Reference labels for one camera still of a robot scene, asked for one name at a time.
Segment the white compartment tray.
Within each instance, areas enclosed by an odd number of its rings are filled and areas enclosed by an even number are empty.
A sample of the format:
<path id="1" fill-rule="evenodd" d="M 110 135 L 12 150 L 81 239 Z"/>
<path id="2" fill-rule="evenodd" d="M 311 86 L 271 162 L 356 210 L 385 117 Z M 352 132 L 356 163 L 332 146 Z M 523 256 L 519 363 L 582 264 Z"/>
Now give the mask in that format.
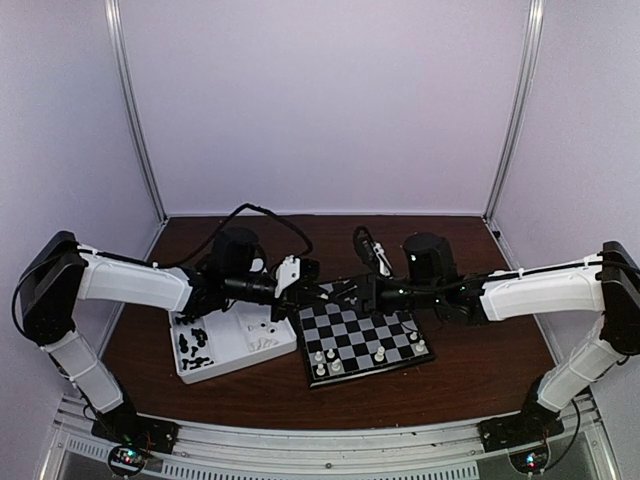
<path id="1" fill-rule="evenodd" d="M 174 354 L 171 321 L 176 312 L 169 314 L 170 336 Z M 175 354 L 174 364 L 178 377 L 186 384 L 193 384 L 213 377 L 244 369 L 296 350 L 297 337 L 288 320 L 271 321 L 271 309 L 246 302 L 239 302 L 226 312 L 216 311 L 204 317 L 206 329 L 211 336 L 214 359 L 213 366 L 205 367 L 195 373 L 179 374 Z M 261 351 L 249 350 L 247 327 L 250 324 L 271 323 L 278 329 L 280 343 Z"/>

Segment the white king piece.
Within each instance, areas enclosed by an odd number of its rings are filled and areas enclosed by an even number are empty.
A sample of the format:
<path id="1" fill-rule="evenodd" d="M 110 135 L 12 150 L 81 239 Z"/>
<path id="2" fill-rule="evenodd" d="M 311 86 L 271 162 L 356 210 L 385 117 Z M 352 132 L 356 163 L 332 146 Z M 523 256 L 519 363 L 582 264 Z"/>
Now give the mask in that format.
<path id="1" fill-rule="evenodd" d="M 384 346 L 379 346 L 374 354 L 374 361 L 376 363 L 384 363 L 386 361 L 386 349 Z"/>

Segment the black white chess board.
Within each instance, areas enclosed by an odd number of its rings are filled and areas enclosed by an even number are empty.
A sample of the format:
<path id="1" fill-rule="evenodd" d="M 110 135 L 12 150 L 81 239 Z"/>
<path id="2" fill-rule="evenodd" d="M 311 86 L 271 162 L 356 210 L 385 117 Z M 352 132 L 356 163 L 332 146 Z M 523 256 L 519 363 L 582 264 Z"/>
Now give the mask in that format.
<path id="1" fill-rule="evenodd" d="M 336 303 L 320 302 L 296 313 L 293 323 L 311 388 L 328 386 L 387 371 L 408 368 L 436 359 L 428 339 L 419 328 L 415 316 L 408 312 L 392 315 L 367 316 Z M 410 339 L 416 331 L 417 341 Z M 417 354 L 414 345 L 426 342 L 427 351 Z M 386 349 L 386 361 L 376 363 L 374 354 L 379 346 Z M 326 352 L 333 349 L 342 361 L 343 372 L 331 375 Z M 317 362 L 313 355 L 322 351 L 324 359 Z M 318 377 L 315 368 L 325 367 L 325 375 Z"/>

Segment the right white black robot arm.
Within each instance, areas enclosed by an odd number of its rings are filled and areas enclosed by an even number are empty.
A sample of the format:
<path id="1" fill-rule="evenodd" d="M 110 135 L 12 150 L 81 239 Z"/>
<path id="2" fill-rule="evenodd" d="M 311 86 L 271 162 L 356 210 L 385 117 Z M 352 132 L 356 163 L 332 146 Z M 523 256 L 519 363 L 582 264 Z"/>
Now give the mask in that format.
<path id="1" fill-rule="evenodd" d="M 349 280 L 333 299 L 365 314 L 432 309 L 471 324 L 598 313 L 569 357 L 532 384 L 512 423 L 519 440 L 535 440 L 578 393 L 639 352 L 639 268 L 616 241 L 573 262 L 487 274 L 459 274 L 446 243 L 409 249 L 407 256 L 408 278 L 373 271 Z"/>

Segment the black chess pieces pile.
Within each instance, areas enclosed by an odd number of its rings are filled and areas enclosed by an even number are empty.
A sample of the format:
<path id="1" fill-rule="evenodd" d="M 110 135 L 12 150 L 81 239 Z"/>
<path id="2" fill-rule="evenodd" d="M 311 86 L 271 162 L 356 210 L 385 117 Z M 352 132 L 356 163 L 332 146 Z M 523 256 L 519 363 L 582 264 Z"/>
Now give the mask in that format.
<path id="1" fill-rule="evenodd" d="M 203 318 L 189 319 L 176 315 L 171 327 L 179 374 L 195 373 L 216 363 L 211 336 Z"/>

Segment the white chess pieces pile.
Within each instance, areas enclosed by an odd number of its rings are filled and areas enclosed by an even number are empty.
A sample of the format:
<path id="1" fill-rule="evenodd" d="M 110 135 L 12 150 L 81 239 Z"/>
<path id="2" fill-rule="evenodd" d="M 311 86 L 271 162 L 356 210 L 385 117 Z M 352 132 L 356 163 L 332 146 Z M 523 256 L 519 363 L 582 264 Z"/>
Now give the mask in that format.
<path id="1" fill-rule="evenodd" d="M 271 323 L 250 324 L 247 327 L 247 332 L 251 352 L 268 349 L 280 343 L 277 336 L 278 329 Z"/>

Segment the right controller circuit board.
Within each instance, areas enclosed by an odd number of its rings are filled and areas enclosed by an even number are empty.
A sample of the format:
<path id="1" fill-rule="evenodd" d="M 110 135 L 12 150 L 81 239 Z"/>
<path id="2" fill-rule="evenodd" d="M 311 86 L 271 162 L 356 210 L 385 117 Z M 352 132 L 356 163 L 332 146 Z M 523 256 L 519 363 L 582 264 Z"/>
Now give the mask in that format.
<path id="1" fill-rule="evenodd" d="M 549 450 L 538 447 L 515 451 L 509 454 L 509 461 L 514 470 L 525 475 L 541 473 L 548 465 Z"/>

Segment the controller circuit board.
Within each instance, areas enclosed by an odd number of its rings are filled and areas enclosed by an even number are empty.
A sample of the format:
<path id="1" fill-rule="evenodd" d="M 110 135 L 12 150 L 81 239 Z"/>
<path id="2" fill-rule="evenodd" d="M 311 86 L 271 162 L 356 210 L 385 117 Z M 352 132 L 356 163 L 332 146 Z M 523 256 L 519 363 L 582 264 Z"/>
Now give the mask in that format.
<path id="1" fill-rule="evenodd" d="M 515 451 L 509 454 L 509 461 L 514 470 L 525 475 L 541 473 L 548 465 L 549 450 L 538 447 Z"/>
<path id="2" fill-rule="evenodd" d="M 139 474 L 146 466 L 150 455 L 136 447 L 117 445 L 108 453 L 107 465 L 119 476 L 133 476 Z"/>

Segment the left controller circuit board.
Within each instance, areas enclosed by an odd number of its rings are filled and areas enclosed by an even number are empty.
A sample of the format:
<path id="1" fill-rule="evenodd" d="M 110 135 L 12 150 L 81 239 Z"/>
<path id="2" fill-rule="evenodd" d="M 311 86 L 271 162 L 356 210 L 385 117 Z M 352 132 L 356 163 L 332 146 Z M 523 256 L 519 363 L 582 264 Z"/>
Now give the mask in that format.
<path id="1" fill-rule="evenodd" d="M 119 476 L 133 476 L 139 474 L 146 466 L 150 455 L 136 447 L 117 445 L 108 453 L 107 465 Z"/>

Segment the front aluminium rail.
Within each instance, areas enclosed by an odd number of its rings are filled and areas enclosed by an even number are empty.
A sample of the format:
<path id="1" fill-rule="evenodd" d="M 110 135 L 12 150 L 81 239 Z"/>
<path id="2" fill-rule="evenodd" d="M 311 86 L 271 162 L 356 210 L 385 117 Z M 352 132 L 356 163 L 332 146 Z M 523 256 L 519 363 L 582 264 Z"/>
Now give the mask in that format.
<path id="1" fill-rule="evenodd" d="M 519 472 L 511 457 L 537 444 L 488 452 L 478 423 L 382 429 L 277 430 L 169 420 L 178 425 L 173 451 L 153 453 L 132 479 L 622 479 L 598 408 L 589 394 L 576 400 L 580 430 L 569 407 L 565 432 L 547 440 L 551 463 L 541 475 Z M 34 479 L 118 479 L 107 466 L 114 445 L 91 435 L 85 402 L 65 395 Z"/>

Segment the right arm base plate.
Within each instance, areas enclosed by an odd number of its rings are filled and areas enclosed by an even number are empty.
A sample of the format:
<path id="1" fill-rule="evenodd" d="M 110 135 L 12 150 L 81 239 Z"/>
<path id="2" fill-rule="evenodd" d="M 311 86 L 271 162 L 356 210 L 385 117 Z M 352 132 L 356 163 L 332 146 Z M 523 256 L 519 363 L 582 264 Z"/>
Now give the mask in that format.
<path id="1" fill-rule="evenodd" d="M 543 419 L 523 413 L 484 420 L 477 427 L 486 453 L 540 443 L 565 431 L 558 418 Z"/>

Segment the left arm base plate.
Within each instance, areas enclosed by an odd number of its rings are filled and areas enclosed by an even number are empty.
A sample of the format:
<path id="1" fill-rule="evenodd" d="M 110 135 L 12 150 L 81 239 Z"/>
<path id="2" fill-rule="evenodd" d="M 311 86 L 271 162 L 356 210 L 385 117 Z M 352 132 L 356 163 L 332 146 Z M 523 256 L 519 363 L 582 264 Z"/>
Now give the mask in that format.
<path id="1" fill-rule="evenodd" d="M 177 441 L 179 425 L 167 420 L 138 417 L 132 426 L 115 431 L 99 420 L 93 422 L 91 434 L 95 437 L 144 451 L 171 454 Z"/>

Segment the left aluminium frame post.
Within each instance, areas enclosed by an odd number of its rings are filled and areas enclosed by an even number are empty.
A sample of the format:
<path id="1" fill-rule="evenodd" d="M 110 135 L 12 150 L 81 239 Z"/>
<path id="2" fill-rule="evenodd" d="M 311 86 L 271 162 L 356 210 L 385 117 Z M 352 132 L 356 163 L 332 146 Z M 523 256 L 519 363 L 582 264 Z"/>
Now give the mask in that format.
<path id="1" fill-rule="evenodd" d="M 126 111 L 126 119 L 134 151 L 141 170 L 143 183 L 150 197 L 155 216 L 160 223 L 163 223 L 167 220 L 167 213 L 161 199 L 156 176 L 151 165 L 139 109 L 135 98 L 126 50 L 120 2 L 117 0 L 106 0 L 104 4 L 107 28 L 116 62 L 120 88 Z"/>

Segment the aluminium frame post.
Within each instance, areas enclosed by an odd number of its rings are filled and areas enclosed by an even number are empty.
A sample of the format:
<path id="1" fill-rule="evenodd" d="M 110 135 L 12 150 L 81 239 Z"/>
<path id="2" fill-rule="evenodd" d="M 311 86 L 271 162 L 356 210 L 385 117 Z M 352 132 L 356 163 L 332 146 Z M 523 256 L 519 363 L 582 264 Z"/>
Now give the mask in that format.
<path id="1" fill-rule="evenodd" d="M 106 0 L 104 4 L 107 28 L 116 62 L 120 88 L 126 111 L 126 119 L 134 151 L 141 170 L 143 183 L 150 197 L 155 216 L 160 223 L 163 223 L 167 220 L 167 213 L 161 199 L 156 176 L 151 165 L 139 109 L 135 98 L 126 50 L 120 2 L 117 0 Z"/>
<path id="2" fill-rule="evenodd" d="M 507 183 L 509 170 L 515 158 L 519 136 L 524 124 L 527 103 L 536 73 L 543 35 L 545 4 L 546 2 L 543 0 L 531 0 L 529 2 L 516 90 L 498 167 L 483 215 L 483 219 L 488 224 L 495 222 L 500 199 Z"/>

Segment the right aluminium frame post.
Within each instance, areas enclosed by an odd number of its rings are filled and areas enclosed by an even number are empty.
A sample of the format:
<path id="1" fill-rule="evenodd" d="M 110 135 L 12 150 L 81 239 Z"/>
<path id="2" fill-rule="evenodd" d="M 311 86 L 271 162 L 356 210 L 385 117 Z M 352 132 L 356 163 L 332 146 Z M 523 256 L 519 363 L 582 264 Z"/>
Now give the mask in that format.
<path id="1" fill-rule="evenodd" d="M 527 103 L 536 73 L 543 35 L 545 4 L 546 2 L 543 0 L 531 0 L 529 2 L 516 90 L 498 167 L 483 215 L 483 219 L 488 224 L 495 222 L 500 199 L 507 183 L 509 170 L 515 158 L 519 136 L 524 124 Z"/>

